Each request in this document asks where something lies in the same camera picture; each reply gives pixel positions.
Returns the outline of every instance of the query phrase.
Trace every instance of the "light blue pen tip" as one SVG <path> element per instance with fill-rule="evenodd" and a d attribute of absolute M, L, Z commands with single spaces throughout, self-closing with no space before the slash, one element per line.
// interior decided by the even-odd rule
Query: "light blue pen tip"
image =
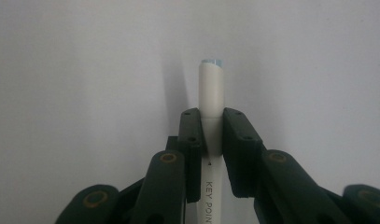
<path fill-rule="evenodd" d="M 219 59 L 203 59 L 202 63 L 213 63 L 218 67 L 222 68 L 222 60 Z"/>

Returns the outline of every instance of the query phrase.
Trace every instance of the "white wall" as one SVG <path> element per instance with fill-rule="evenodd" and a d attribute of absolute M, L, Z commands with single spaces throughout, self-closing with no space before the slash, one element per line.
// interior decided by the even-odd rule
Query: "white wall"
<path fill-rule="evenodd" d="M 204 58 L 268 148 L 334 192 L 380 188 L 380 1 L 4 0 L 0 223 L 53 223 L 80 190 L 143 177 Z M 228 182 L 223 209 L 255 222 Z"/>

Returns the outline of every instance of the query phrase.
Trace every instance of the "white pen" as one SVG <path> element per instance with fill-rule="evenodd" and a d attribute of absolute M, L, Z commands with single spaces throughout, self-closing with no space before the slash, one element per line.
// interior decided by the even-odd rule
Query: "white pen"
<path fill-rule="evenodd" d="M 199 224 L 219 224 L 221 220 L 223 87 L 221 61 L 202 60 L 199 66 L 199 111 L 207 152 L 202 155 Z"/>

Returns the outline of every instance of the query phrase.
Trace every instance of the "screw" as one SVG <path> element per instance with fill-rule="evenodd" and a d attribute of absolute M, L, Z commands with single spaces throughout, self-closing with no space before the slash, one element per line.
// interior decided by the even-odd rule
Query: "screw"
<path fill-rule="evenodd" d="M 104 203 L 105 201 L 107 201 L 107 199 L 108 199 L 108 195 L 106 192 L 102 190 L 97 190 L 88 194 L 84 198 L 82 203 L 84 204 L 85 207 L 95 208 L 99 206 L 101 203 Z"/>
<path fill-rule="evenodd" d="M 285 162 L 287 160 L 286 156 L 278 152 L 269 154 L 269 159 L 271 161 L 277 161 L 277 162 Z"/>
<path fill-rule="evenodd" d="M 362 189 L 358 193 L 359 198 L 363 201 L 380 208 L 380 195 L 367 189 Z"/>
<path fill-rule="evenodd" d="M 165 163 L 174 162 L 177 160 L 177 156 L 173 153 L 165 153 L 160 156 L 160 160 Z"/>

